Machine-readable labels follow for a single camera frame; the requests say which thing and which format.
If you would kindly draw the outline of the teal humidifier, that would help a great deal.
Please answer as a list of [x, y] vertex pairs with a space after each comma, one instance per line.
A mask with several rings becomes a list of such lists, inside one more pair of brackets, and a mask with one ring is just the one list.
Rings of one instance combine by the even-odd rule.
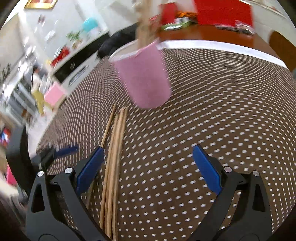
[[96, 19], [94, 18], [88, 18], [84, 21], [82, 28], [85, 32], [90, 32], [93, 30], [98, 31], [99, 30], [99, 24]]

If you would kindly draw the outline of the tan wooden chopstick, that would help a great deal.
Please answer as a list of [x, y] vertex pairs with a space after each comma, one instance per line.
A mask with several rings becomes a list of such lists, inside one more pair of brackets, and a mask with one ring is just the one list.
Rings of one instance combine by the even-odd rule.
[[106, 209], [106, 201], [107, 201], [107, 192], [108, 192], [108, 184], [109, 184], [109, 175], [111, 170], [111, 156], [113, 151], [113, 144], [114, 144], [114, 138], [115, 138], [115, 132], [118, 124], [118, 114], [115, 116], [112, 133], [111, 133], [111, 139], [109, 143], [109, 149], [107, 153], [107, 161], [106, 161], [106, 167], [105, 167], [105, 173], [104, 173], [104, 182], [103, 182], [103, 189], [102, 189], [102, 199], [101, 199], [101, 208], [100, 208], [100, 228], [105, 231], [104, 228], [104, 216], [105, 216], [105, 209]]

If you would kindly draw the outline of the chopsticks bundle in holder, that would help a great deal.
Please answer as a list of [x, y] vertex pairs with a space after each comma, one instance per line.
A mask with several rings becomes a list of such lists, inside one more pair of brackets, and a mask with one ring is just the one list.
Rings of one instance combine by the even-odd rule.
[[142, 49], [155, 40], [156, 28], [151, 23], [152, 1], [135, 1], [134, 9], [138, 15], [136, 38], [138, 49]]

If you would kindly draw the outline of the pink cylindrical utensil holder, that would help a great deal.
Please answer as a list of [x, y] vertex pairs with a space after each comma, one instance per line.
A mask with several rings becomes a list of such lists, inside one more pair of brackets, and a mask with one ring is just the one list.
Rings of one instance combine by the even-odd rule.
[[130, 99], [139, 108], [158, 108], [171, 97], [171, 85], [158, 46], [155, 40], [137, 49], [138, 40], [135, 40], [109, 57]]

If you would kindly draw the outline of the light wooden chopstick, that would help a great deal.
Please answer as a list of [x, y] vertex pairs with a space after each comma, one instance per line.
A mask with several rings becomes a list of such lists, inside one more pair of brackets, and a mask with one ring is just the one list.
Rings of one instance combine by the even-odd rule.
[[[100, 147], [102, 147], [102, 148], [104, 148], [104, 146], [105, 146], [105, 141], [106, 141], [106, 138], [107, 138], [107, 135], [108, 135], [111, 123], [112, 123], [112, 119], [113, 119], [115, 110], [116, 110], [116, 104], [114, 104], [113, 107], [112, 107], [112, 110], [111, 110], [111, 113], [110, 113], [110, 116], [109, 116], [109, 119], [108, 119], [108, 122], [107, 122], [107, 125], [106, 125], [106, 128], [105, 128], [105, 131], [104, 131], [104, 134], [103, 134], [103, 138], [102, 138], [101, 143], [100, 143]], [[92, 181], [92, 183], [91, 183], [91, 185], [90, 185], [90, 187], [89, 187], [89, 189], [87, 191], [87, 194], [86, 194], [86, 208], [87, 209], [89, 209], [89, 205], [90, 205], [90, 199], [91, 199], [93, 184], [94, 184], [94, 181]]]

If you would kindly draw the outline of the red box on sideboard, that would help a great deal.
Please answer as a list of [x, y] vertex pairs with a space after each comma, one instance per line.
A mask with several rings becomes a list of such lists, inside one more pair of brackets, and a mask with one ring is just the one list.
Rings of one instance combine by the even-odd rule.
[[51, 66], [54, 68], [69, 53], [70, 53], [70, 50], [66, 45], [58, 48], [57, 51], [54, 54], [53, 60], [51, 62]]

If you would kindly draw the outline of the brown polka dot tablecloth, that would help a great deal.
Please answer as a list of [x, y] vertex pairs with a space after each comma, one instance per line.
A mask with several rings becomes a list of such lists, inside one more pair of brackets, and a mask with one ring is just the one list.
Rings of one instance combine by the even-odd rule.
[[171, 98], [156, 109], [130, 100], [107, 59], [77, 86], [39, 142], [76, 144], [50, 174], [100, 144], [112, 108], [128, 108], [118, 192], [119, 240], [186, 240], [215, 200], [192, 158], [201, 145], [237, 172], [258, 170], [272, 229], [295, 205], [295, 79], [269, 61], [218, 50], [164, 49]]

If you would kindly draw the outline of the pale wooden chopstick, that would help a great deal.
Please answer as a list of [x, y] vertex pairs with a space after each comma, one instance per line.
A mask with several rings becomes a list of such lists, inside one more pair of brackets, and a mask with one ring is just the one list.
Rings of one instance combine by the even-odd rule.
[[126, 117], [127, 117], [127, 107], [125, 106], [122, 109], [122, 118], [119, 125], [119, 137], [117, 139], [118, 145], [116, 150], [116, 170], [114, 176], [114, 193], [113, 193], [113, 206], [112, 206], [112, 240], [118, 240], [118, 186], [119, 186], [119, 174], [120, 174], [120, 161], [121, 161], [121, 152], [123, 145], [123, 138], [125, 133], [126, 126]]

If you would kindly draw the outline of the black jacket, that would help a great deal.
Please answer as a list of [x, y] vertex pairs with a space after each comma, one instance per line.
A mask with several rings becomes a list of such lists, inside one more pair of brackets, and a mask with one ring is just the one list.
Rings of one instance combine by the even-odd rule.
[[117, 49], [135, 40], [138, 23], [115, 32], [97, 51], [97, 58], [112, 55]]

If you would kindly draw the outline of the white black sideboard cabinet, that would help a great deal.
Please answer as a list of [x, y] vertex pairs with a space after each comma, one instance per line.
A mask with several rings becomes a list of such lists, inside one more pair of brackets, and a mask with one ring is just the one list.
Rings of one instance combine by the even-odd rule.
[[100, 61], [97, 51], [107, 39], [109, 31], [105, 30], [70, 52], [51, 71], [53, 80], [71, 93]]

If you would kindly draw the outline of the brown wooden chair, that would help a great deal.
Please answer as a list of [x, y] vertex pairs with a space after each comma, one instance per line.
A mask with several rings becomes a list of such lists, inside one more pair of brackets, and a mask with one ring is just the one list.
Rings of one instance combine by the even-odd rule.
[[285, 63], [290, 72], [296, 67], [296, 47], [282, 34], [273, 31], [269, 37], [269, 45]]

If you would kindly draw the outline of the small red bag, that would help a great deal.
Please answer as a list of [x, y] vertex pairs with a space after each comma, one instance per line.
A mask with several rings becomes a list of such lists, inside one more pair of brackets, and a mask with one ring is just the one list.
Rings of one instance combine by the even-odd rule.
[[178, 7], [175, 2], [159, 5], [160, 10], [160, 23], [161, 25], [171, 24], [174, 22]]

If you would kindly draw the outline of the red gift bag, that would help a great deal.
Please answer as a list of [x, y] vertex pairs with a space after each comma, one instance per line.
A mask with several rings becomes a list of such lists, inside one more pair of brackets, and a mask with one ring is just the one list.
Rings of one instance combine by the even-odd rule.
[[200, 25], [225, 25], [235, 27], [243, 23], [253, 27], [252, 9], [241, 1], [195, 0], [197, 20]]

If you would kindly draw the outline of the potted green plant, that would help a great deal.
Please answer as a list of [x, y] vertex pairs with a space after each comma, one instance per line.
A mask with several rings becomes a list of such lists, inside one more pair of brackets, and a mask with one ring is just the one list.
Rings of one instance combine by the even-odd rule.
[[71, 42], [71, 47], [73, 50], [77, 49], [83, 42], [83, 40], [80, 37], [80, 34], [82, 32], [78, 31], [78, 32], [69, 32], [66, 37], [67, 39]]

